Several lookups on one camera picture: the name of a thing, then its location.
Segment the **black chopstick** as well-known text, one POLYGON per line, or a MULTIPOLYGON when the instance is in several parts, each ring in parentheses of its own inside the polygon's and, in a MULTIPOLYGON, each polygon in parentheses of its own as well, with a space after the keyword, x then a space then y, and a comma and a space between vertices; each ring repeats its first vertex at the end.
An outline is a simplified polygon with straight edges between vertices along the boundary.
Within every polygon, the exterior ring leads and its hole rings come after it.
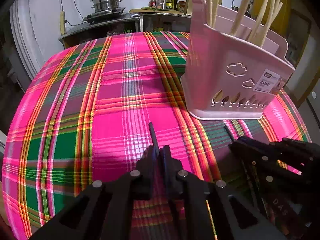
POLYGON ((158 156, 158 155, 159 155, 159 146, 158 146, 158 142, 157 142, 157 138, 156 138, 156 133, 155 133, 155 130, 154 130, 154 127, 153 127, 153 123, 152 123, 152 122, 149 123, 149 131, 150 131, 150 135, 151 135, 151 140, 152 140, 153 147, 154 147, 155 150, 156 150, 156 156, 158 156))
POLYGON ((232 135, 231 131, 229 130, 229 128, 228 128, 226 125, 224 126, 224 128, 225 128, 225 130, 226 130, 226 132, 227 132, 228 136, 230 137, 231 141, 232 141, 232 142, 235 142, 235 139, 234 139, 234 137, 233 137, 233 135, 232 135))

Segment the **metal kitchen shelf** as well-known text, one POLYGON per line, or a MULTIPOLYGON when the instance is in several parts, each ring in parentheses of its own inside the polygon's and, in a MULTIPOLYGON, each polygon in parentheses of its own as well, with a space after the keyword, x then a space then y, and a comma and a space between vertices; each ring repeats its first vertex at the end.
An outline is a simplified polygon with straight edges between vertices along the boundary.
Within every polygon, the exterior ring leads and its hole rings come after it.
POLYGON ((139 18, 139 31, 189 32, 191 16, 175 10, 131 9, 129 14, 139 18))

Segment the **pink plaid tablecloth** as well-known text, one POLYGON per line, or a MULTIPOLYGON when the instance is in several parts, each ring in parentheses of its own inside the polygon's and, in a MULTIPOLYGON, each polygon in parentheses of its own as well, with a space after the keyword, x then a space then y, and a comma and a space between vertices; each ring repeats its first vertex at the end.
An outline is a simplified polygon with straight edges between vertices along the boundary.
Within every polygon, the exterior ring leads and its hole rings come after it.
POLYGON ((2 195, 17 239, 28 239, 93 180, 131 171, 151 144, 169 145, 206 181, 235 172, 228 144, 310 141, 299 111, 281 91, 259 120, 202 121, 184 103, 189 34, 143 32, 99 38, 52 56, 33 79, 7 135, 2 195))

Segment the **pink plastic utensil basket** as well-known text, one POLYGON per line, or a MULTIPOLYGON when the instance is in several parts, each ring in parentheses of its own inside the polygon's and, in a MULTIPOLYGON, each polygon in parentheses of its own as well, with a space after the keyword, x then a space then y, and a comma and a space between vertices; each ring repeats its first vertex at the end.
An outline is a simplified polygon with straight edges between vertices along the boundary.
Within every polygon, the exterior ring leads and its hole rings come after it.
POLYGON ((229 34, 236 11, 219 6, 216 24, 206 22, 206 0, 192 0, 190 38, 181 84, 188 112, 200 120, 259 119, 294 67, 288 43, 269 30, 259 47, 248 37, 255 21, 243 17, 229 34))

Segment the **short wooden chopstick in basket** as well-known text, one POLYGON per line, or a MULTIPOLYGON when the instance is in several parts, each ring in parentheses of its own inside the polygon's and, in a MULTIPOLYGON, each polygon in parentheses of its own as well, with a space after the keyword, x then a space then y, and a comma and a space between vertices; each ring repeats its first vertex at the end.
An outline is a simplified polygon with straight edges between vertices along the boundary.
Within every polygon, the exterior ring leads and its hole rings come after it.
POLYGON ((268 0, 264 0, 263 1, 263 4, 262 4, 262 6, 261 6, 261 8, 259 10, 259 14, 257 16, 257 19, 255 21, 255 24, 254 24, 254 26, 253 26, 253 28, 252 28, 252 30, 250 32, 250 35, 249 35, 249 37, 247 39, 248 42, 253 43, 253 41, 254 41, 254 38, 255 38, 255 36, 257 34, 257 31, 258 31, 258 28, 259 28, 259 26, 261 24, 261 21, 263 19, 264 14, 265 14, 267 3, 268 3, 268 0))

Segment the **low grey side shelf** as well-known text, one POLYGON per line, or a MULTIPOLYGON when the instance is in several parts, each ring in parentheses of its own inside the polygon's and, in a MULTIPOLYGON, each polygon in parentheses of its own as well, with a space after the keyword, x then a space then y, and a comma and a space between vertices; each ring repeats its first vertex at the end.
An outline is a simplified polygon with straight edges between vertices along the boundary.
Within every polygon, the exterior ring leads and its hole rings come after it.
POLYGON ((69 48, 97 38, 140 32, 140 17, 122 14, 119 18, 99 23, 82 23, 71 27, 59 37, 63 47, 69 48))

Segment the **black induction cooktop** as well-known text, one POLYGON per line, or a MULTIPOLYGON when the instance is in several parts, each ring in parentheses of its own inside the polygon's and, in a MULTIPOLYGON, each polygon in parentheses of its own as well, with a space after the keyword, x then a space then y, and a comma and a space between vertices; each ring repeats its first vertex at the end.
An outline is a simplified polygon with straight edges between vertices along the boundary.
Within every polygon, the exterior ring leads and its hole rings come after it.
POLYGON ((105 10, 100 12, 95 12, 93 14, 89 14, 84 18, 85 22, 89 24, 99 23, 109 20, 114 20, 118 18, 124 11, 125 8, 116 8, 112 10, 105 10))

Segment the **red lidded jar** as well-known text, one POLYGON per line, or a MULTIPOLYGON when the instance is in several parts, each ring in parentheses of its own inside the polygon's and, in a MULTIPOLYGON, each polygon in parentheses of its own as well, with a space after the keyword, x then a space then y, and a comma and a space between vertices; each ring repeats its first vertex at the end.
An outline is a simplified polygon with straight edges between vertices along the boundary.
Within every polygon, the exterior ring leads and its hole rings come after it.
POLYGON ((149 7, 156 8, 156 2, 157 2, 157 0, 150 0, 149 1, 149 7))

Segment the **clear plastic bottle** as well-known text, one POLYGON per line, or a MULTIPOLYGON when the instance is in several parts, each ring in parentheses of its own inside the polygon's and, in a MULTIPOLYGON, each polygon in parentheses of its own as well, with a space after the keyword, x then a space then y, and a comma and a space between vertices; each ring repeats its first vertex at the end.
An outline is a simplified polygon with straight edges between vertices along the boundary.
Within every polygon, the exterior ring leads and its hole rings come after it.
POLYGON ((164 8, 164 0, 157 0, 156 1, 156 8, 163 9, 164 8))

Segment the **green oil bottle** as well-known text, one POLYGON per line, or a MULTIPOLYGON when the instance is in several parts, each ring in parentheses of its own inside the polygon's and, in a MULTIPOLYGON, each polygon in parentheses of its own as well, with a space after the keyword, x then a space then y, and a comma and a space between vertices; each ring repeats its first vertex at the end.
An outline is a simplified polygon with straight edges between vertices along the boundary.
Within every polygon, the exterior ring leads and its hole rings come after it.
POLYGON ((165 0, 165 9, 172 10, 173 4, 174 4, 174 0, 165 0))

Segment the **stainless steel steamer pot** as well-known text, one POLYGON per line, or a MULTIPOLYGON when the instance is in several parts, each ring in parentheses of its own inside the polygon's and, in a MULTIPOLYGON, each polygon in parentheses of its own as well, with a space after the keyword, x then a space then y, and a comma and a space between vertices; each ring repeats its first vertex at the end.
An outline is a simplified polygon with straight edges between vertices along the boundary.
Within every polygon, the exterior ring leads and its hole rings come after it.
POLYGON ((93 8, 95 12, 101 12, 105 10, 113 10, 119 7, 119 3, 122 0, 91 0, 93 2, 93 8))

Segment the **yellowed power strip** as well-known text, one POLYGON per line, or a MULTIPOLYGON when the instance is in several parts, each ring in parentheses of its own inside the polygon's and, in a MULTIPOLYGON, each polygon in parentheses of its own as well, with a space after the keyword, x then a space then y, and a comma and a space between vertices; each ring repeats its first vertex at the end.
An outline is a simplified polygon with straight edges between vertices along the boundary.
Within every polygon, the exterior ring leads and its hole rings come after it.
POLYGON ((65 12, 60 12, 60 34, 65 35, 66 33, 66 26, 65 26, 65 12))

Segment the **dark soy sauce bottle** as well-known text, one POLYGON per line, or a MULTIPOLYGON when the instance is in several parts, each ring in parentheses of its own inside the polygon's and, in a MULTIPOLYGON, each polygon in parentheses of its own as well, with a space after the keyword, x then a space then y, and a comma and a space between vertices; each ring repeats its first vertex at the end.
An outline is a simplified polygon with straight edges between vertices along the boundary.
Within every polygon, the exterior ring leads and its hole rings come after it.
POLYGON ((178 0, 173 0, 173 9, 178 10, 177 8, 178 0))

